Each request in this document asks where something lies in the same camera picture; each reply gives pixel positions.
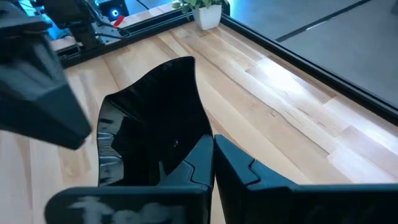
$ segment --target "wooden table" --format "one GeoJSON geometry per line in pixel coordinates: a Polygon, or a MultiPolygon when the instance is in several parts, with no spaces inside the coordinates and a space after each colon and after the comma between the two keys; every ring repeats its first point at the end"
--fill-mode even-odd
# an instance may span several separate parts
{"type": "MultiPolygon", "coordinates": [[[[397,127],[220,25],[193,22],[65,70],[96,130],[104,97],[172,58],[197,62],[201,100],[214,133],[299,184],[398,180],[397,127]]],[[[1,223],[44,222],[55,193],[95,185],[96,133],[79,151],[0,133],[1,223]]],[[[217,188],[212,223],[223,223],[217,188]]]]}

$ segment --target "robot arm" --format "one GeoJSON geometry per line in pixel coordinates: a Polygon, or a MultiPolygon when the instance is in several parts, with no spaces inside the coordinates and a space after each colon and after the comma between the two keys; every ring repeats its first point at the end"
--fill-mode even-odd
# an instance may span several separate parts
{"type": "Polygon", "coordinates": [[[0,128],[78,149],[91,128],[47,41],[49,25],[0,6],[0,128]]]}

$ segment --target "gray floor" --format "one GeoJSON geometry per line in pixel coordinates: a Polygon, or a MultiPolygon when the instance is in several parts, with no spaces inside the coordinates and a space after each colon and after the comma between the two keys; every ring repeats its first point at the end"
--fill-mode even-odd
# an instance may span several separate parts
{"type": "Polygon", "coordinates": [[[173,2],[172,0],[141,0],[141,2],[146,5],[149,9],[161,6],[170,2],[173,2]]]}
{"type": "Polygon", "coordinates": [[[228,0],[231,17],[276,39],[359,0],[228,0]]]}
{"type": "Polygon", "coordinates": [[[125,0],[127,9],[129,10],[130,15],[137,14],[138,12],[144,12],[146,8],[139,4],[136,0],[125,0]]]}
{"type": "Polygon", "coordinates": [[[396,0],[372,0],[282,43],[398,107],[396,0]]]}

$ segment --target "black frame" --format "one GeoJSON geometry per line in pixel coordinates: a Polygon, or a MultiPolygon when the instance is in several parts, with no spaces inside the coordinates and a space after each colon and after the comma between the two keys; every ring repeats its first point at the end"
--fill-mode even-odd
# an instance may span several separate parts
{"type": "MultiPolygon", "coordinates": [[[[71,46],[58,50],[57,53],[60,57],[63,67],[68,68],[150,36],[191,22],[193,19],[192,13],[190,13],[188,16],[189,20],[185,15],[182,14],[181,10],[174,10],[146,21],[138,22],[131,26],[125,27],[126,30],[132,33],[129,39],[123,39],[89,52],[80,52],[79,47],[71,46]]],[[[309,60],[293,53],[292,51],[278,44],[277,41],[268,39],[267,37],[264,37],[258,32],[252,30],[248,26],[245,26],[244,24],[229,17],[229,5],[223,4],[221,23],[230,29],[235,30],[242,36],[255,42],[261,47],[264,47],[268,51],[284,59],[286,62],[291,63],[293,66],[303,70],[305,73],[313,76],[317,80],[320,80],[324,84],[347,96],[351,100],[359,103],[368,110],[376,113],[385,120],[394,125],[398,125],[398,108],[386,102],[382,98],[372,95],[370,92],[358,87],[354,83],[339,77],[337,74],[325,70],[309,60]]]]}

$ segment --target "green plant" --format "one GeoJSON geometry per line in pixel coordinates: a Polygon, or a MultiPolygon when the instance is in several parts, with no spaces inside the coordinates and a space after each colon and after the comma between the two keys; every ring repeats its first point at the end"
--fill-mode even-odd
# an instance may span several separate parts
{"type": "Polygon", "coordinates": [[[201,7],[209,8],[212,5],[220,5],[222,2],[228,4],[227,0],[178,0],[177,2],[173,3],[173,9],[181,9],[182,13],[187,15],[191,9],[199,9],[201,7]]]}

